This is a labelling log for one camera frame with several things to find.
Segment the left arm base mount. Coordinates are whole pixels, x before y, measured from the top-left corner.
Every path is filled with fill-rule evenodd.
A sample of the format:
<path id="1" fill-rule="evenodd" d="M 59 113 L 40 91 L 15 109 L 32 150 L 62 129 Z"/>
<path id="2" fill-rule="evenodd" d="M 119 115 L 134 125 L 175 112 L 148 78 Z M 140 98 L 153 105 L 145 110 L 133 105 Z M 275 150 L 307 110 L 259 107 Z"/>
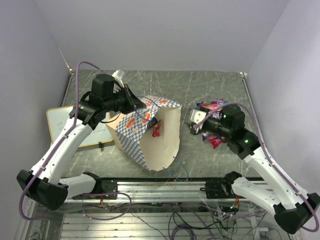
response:
<path id="1" fill-rule="evenodd" d="M 96 181 L 92 194 L 102 194 L 107 193 L 104 196 L 107 200 L 115 200 L 117 198 L 116 194 L 112 194 L 118 191 L 118 184 L 115 180 L 109 178 L 100 178 Z"/>

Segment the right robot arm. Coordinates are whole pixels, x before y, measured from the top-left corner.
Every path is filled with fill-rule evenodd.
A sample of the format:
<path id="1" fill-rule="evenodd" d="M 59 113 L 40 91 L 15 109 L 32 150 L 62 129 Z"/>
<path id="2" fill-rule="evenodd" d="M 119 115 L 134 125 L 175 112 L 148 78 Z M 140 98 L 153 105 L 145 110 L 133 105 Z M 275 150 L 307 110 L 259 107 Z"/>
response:
<path id="1" fill-rule="evenodd" d="M 278 226 L 288 234 L 294 235 L 311 218 L 315 220 L 313 232 L 317 232 L 320 223 L 316 211 L 320 196 L 299 186 L 271 157 L 261 136 L 245 127 L 245 117 L 250 114 L 243 112 L 245 108 L 242 103 L 229 102 L 215 110 L 198 106 L 189 114 L 192 134 L 209 132 L 225 138 L 229 149 L 271 188 L 266 190 L 233 171 L 222 179 L 221 194 L 226 198 L 238 195 L 252 201 L 273 215 Z"/>

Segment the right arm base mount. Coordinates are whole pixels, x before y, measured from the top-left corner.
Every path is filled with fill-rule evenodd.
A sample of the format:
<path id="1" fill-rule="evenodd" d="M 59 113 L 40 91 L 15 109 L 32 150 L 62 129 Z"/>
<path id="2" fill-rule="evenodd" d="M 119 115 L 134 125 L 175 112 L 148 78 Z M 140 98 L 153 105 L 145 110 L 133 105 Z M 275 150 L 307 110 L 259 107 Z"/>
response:
<path id="1" fill-rule="evenodd" d="M 236 195 L 230 188 L 225 188 L 222 178 L 210 178 L 205 181 L 199 190 L 204 192 L 208 200 L 211 199 L 235 199 Z"/>

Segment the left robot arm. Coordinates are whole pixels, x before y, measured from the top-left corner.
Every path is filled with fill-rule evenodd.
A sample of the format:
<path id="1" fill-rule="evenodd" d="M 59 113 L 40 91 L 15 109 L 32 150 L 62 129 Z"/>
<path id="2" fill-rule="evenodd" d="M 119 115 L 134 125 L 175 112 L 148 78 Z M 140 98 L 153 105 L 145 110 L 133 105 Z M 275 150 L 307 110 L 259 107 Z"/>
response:
<path id="1" fill-rule="evenodd" d="M 81 143 L 96 129 L 109 112 L 130 114 L 144 109 L 127 84 L 120 85 L 108 74 L 98 74 L 69 113 L 65 126 L 47 153 L 31 170 L 21 170 L 16 179 L 29 197 L 51 211 L 60 208 L 66 199 L 86 194 L 91 199 L 102 193 L 102 178 L 84 172 L 79 176 L 62 178 L 68 161 Z"/>

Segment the purple snack packet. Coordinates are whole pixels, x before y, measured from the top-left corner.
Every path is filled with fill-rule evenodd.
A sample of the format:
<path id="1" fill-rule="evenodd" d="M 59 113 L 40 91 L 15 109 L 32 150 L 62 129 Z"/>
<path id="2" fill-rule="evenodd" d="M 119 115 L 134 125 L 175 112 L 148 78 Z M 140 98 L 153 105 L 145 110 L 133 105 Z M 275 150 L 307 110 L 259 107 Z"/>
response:
<path id="1" fill-rule="evenodd" d="M 224 105 L 227 103 L 224 101 L 223 98 L 216 99 L 216 100 L 208 100 L 208 101 L 202 101 L 200 103 L 196 103 L 196 106 L 203 112 L 206 112 L 207 114 L 211 111 L 214 111 L 218 107 Z"/>

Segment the blue M&M's candy bag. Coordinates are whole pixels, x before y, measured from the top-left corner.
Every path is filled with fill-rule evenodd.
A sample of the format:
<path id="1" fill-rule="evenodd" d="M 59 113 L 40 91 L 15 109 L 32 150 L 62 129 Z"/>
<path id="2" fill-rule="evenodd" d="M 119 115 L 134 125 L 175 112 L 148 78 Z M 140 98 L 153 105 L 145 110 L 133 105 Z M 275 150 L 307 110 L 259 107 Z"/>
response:
<path id="1" fill-rule="evenodd" d="M 158 123 L 158 120 L 154 117 L 147 123 L 147 128 L 153 128 Z"/>

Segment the pink princess snack bag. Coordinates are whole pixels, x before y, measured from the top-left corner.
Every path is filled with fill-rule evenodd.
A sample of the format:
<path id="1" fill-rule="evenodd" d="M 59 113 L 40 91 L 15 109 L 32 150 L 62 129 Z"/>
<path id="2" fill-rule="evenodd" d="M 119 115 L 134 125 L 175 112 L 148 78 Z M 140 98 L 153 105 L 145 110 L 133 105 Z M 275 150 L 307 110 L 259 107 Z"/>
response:
<path id="1" fill-rule="evenodd" d="M 209 141 L 213 147 L 213 149 L 216 149 L 220 144 L 224 144 L 227 142 L 227 139 L 225 137 L 222 137 L 217 134 L 209 133 L 209 132 L 203 132 L 202 133 L 202 141 Z"/>

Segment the blue checkered paper bag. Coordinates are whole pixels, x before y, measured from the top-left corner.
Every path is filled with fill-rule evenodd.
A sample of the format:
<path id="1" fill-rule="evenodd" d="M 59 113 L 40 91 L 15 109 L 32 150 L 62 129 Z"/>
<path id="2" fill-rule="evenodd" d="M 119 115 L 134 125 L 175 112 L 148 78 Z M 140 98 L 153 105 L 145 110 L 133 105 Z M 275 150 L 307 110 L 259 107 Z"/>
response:
<path id="1" fill-rule="evenodd" d="M 164 170 L 176 181 L 169 166 L 177 159 L 180 146 L 180 119 L 182 104 L 160 96 L 140 95 L 146 107 L 129 114 L 120 113 L 106 127 L 115 145 L 136 163 L 149 171 Z"/>

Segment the red snack packet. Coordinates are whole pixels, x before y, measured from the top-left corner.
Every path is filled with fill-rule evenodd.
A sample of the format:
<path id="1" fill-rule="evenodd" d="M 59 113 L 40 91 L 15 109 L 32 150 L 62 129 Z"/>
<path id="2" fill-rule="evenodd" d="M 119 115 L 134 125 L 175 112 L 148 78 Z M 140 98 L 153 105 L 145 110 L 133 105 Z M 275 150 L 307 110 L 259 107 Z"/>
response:
<path id="1" fill-rule="evenodd" d="M 158 123 L 153 127 L 152 136 L 154 138 L 159 137 L 161 135 L 161 133 L 160 133 L 161 125 L 162 125 L 162 121 L 159 120 Z"/>

